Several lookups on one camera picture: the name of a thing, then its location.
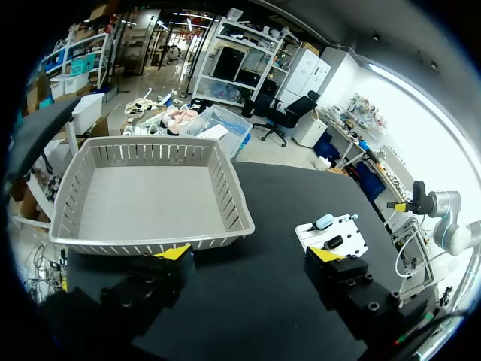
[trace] metal shelving unit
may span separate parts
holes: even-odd
[[[292,62],[292,60],[298,54],[299,49],[301,49],[301,44],[299,44],[298,47],[295,49],[294,54],[291,54],[291,53],[285,51],[284,49],[281,49],[281,47],[279,47],[279,49],[277,50],[277,53],[284,53],[287,56],[291,56],[292,57],[291,62]],[[291,72],[291,69],[290,68],[288,68],[287,70],[282,69],[280,66],[277,66],[274,63],[272,63],[271,66],[269,67],[268,73],[271,72],[272,69],[275,69],[277,71],[280,71],[280,72],[284,73],[284,77],[283,77],[282,81],[280,82],[280,85],[277,87],[276,93],[274,94],[274,98],[275,98],[275,97],[277,97],[280,89],[283,87],[284,83],[286,82],[287,76]]]
[[[51,58],[52,56],[55,56],[57,53],[59,53],[60,51],[62,51],[63,49],[65,49],[65,52],[63,53],[63,59],[62,59],[62,63],[55,66],[54,68],[51,68],[49,71],[47,71],[47,75],[50,75],[52,74],[53,72],[59,70],[59,69],[62,69],[62,74],[65,73],[65,67],[67,64],[70,64],[72,61],[74,61],[76,58],[78,57],[81,57],[81,56],[85,56],[85,55],[88,55],[88,54],[100,54],[100,62],[99,62],[99,66],[97,68],[94,68],[92,69],[90,72],[97,72],[97,89],[100,89],[101,88],[101,85],[102,83],[104,82],[104,79],[105,79],[105,76],[107,75],[107,73],[105,72],[104,74],[102,74],[102,69],[106,68],[106,65],[104,64],[104,57],[105,57],[105,53],[106,53],[106,45],[107,45],[107,40],[109,38],[109,33],[107,32],[104,32],[104,33],[101,33],[101,34],[97,34],[97,35],[93,35],[93,36],[90,36],[88,38],[85,38],[85,39],[82,39],[80,41],[76,41],[74,43],[72,43],[70,40],[67,40],[67,44],[64,46],[64,47],[61,47],[60,49],[58,50],[55,50],[53,51],[50,55],[46,56],[42,62],[44,62],[45,60]],[[85,53],[85,54],[82,54],[82,55],[78,55],[78,56],[74,56],[72,59],[69,59],[67,60],[67,56],[68,56],[68,51],[74,47],[77,47],[81,44],[84,44],[88,41],[94,41],[94,40],[97,40],[97,39],[102,39],[102,47],[100,50],[96,50],[96,51],[92,51],[92,52],[88,52],[88,53]]]
[[[230,36],[227,36],[227,35],[222,35],[221,31],[226,26],[233,26],[233,27],[236,27],[238,29],[244,30],[245,32],[249,32],[250,34],[257,35],[259,38],[261,38],[263,40],[269,41],[271,43],[275,43],[275,47],[273,47],[274,49],[267,49],[265,47],[260,47],[260,46],[254,44],[253,42],[250,42],[250,41],[243,41],[243,40],[233,38],[233,37],[230,37]],[[235,81],[235,79],[234,79],[234,81],[224,80],[224,79],[219,79],[219,78],[216,78],[216,77],[210,77],[210,76],[204,74],[204,68],[207,64],[207,60],[209,59],[209,54],[211,53],[211,51],[214,47],[214,44],[217,41],[230,41],[232,43],[240,44],[240,45],[243,45],[243,46],[248,47],[250,49],[257,50],[257,51],[262,52],[262,53],[266,54],[267,56],[269,56],[268,63],[265,66],[264,70],[262,71],[261,76],[259,78],[259,82],[257,83],[256,86],[250,86],[250,85],[246,85],[246,84],[243,84],[243,83],[239,83],[239,82]],[[274,55],[280,49],[280,46],[281,46],[282,43],[283,43],[283,37],[281,39],[276,39],[276,38],[271,37],[268,34],[265,34],[264,32],[259,32],[255,29],[251,29],[251,28],[249,28],[249,27],[247,27],[243,24],[236,23],[236,22],[231,21],[231,20],[227,20],[225,17],[223,17],[219,21],[219,25],[217,26],[216,31],[214,32],[213,37],[210,40],[210,43],[207,47],[206,56],[204,57],[204,60],[202,61],[199,76],[197,77],[197,81],[195,82],[194,91],[192,93],[192,98],[193,99],[194,98],[206,99],[206,100],[211,100],[212,102],[220,102],[220,103],[225,103],[225,104],[229,104],[229,105],[235,105],[235,106],[238,106],[238,107],[244,106],[243,103],[232,102],[232,101],[229,101],[229,100],[226,100],[226,99],[221,99],[221,98],[216,98],[214,96],[200,94],[198,92],[200,82],[202,82],[203,80],[204,81],[212,80],[212,81],[217,81],[217,82],[220,82],[220,83],[227,83],[227,84],[231,84],[231,85],[234,85],[234,86],[238,86],[240,88],[248,89],[252,92],[252,94],[249,96],[249,99],[255,100],[257,95],[259,94],[259,90],[261,89],[261,85],[264,83],[264,80],[268,76],[268,72],[271,70],[271,66],[274,63]],[[243,62],[239,65],[239,68],[242,67],[243,63],[245,62],[245,59],[246,59],[246,56],[244,57]]]

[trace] black office chair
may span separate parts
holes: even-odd
[[[276,133],[279,135],[279,138],[282,139],[283,143],[281,144],[283,147],[286,146],[287,142],[284,138],[284,133],[280,131],[279,126],[285,126],[286,128],[294,128],[299,119],[305,115],[306,113],[313,110],[316,106],[316,100],[320,97],[319,94],[313,92],[312,90],[309,91],[307,94],[308,96],[303,96],[293,102],[286,108],[286,113],[284,114],[281,111],[278,111],[277,104],[279,104],[280,100],[275,99],[274,106],[272,108],[267,109],[265,116],[274,124],[261,124],[256,123],[253,124],[253,128],[260,126],[262,128],[269,129],[269,132],[264,135],[261,140],[265,141],[265,139],[271,134]]]

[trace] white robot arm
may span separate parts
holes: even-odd
[[[388,203],[388,207],[396,211],[427,214],[431,218],[441,217],[441,221],[434,228],[434,242],[453,256],[481,243],[481,220],[468,226],[458,225],[458,214],[461,210],[459,192],[430,192],[426,195],[424,182],[416,181],[413,184],[411,202]]]

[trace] pink item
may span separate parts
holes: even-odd
[[[181,126],[185,126],[190,123],[193,119],[198,117],[197,111],[172,111],[168,114],[171,120],[168,121],[167,129],[174,134],[179,134]]]

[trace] gray plastic basket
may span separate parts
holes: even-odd
[[[234,167],[211,139],[90,138],[54,208],[50,240],[79,253],[202,250],[254,232]]]
[[[181,128],[179,134],[195,137],[217,124],[222,124],[228,130],[228,133],[220,139],[220,147],[233,158],[253,125],[223,107],[213,105],[206,109],[192,122]]]

